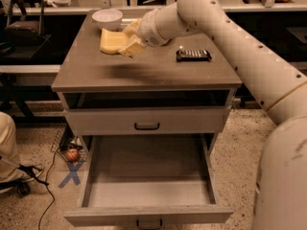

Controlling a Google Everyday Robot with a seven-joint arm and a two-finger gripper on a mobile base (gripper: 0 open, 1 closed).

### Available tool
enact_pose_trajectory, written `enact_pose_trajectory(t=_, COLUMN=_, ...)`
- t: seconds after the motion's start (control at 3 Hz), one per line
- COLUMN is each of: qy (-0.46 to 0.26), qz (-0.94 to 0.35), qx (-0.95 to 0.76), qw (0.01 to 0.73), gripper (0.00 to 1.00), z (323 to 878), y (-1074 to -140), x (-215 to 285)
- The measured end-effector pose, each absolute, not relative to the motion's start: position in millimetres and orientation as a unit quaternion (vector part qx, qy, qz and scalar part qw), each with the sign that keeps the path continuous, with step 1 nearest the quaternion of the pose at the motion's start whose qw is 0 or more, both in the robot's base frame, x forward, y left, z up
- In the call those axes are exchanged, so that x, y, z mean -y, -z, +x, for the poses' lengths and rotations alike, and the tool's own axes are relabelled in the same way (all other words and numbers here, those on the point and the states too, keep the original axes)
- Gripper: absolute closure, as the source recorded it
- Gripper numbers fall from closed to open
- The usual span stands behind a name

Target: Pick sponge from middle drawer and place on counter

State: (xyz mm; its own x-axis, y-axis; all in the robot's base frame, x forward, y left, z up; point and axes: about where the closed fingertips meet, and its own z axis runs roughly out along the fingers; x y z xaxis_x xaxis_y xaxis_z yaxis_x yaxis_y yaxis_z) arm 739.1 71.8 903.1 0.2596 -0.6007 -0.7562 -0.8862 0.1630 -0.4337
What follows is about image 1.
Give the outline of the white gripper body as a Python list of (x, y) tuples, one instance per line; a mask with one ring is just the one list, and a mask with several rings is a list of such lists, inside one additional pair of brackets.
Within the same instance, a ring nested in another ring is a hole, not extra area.
[(158, 9), (147, 12), (140, 20), (137, 35), (151, 47), (160, 47), (168, 42), (163, 38), (155, 25), (155, 16)]

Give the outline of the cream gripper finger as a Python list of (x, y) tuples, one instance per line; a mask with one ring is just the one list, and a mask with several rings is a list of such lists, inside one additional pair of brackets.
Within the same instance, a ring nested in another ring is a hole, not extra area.
[(118, 50), (118, 53), (124, 57), (134, 58), (142, 53), (147, 44), (137, 35), (131, 36)]
[(129, 25), (123, 30), (123, 33), (128, 36), (136, 35), (140, 22), (140, 19), (136, 19), (135, 21), (129, 23)]

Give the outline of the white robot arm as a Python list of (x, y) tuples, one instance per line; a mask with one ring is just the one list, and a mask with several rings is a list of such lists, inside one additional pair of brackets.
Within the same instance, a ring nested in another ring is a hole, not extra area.
[(203, 33), (276, 124), (262, 149), (252, 230), (307, 230), (307, 77), (233, 22), (218, 0), (177, 0), (125, 29), (119, 53)]

